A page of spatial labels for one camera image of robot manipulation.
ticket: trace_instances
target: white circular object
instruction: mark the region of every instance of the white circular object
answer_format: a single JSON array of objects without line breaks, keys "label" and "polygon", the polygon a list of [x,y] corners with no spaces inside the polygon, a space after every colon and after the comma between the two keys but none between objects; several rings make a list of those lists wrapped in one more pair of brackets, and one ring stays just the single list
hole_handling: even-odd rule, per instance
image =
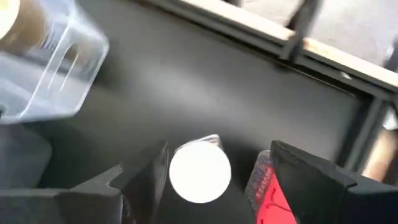
[{"label": "white circular object", "polygon": [[191,142],[179,149],[170,164],[170,181],[174,190],[189,202],[216,200],[231,181],[231,164],[218,146]]},{"label": "white circular object", "polygon": [[19,13],[20,0],[0,0],[0,39],[14,25]]}]

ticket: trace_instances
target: black metal frame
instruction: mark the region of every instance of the black metal frame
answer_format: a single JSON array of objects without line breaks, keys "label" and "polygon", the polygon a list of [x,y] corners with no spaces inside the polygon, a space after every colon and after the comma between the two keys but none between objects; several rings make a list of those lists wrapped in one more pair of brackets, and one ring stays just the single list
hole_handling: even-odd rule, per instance
[{"label": "black metal frame", "polygon": [[183,1],[147,1],[161,10],[171,12],[282,63],[287,63],[294,69],[312,72],[317,75],[317,79],[356,93],[362,99],[363,106],[349,128],[340,155],[335,162],[355,172],[363,170],[365,159],[382,127],[388,106],[392,105],[396,111],[398,110],[398,97],[396,97],[398,87],[303,49],[303,38],[311,28],[319,0],[303,1],[287,24],[287,28],[295,31],[295,35],[289,40],[280,40]]}]

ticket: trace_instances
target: red object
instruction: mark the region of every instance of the red object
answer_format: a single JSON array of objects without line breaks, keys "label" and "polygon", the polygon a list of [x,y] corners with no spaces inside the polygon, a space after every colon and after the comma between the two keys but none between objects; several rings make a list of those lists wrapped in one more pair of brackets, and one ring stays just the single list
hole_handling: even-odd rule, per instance
[{"label": "red object", "polygon": [[297,224],[272,167],[267,167],[262,184],[268,184],[268,188],[257,213],[257,224]]}]

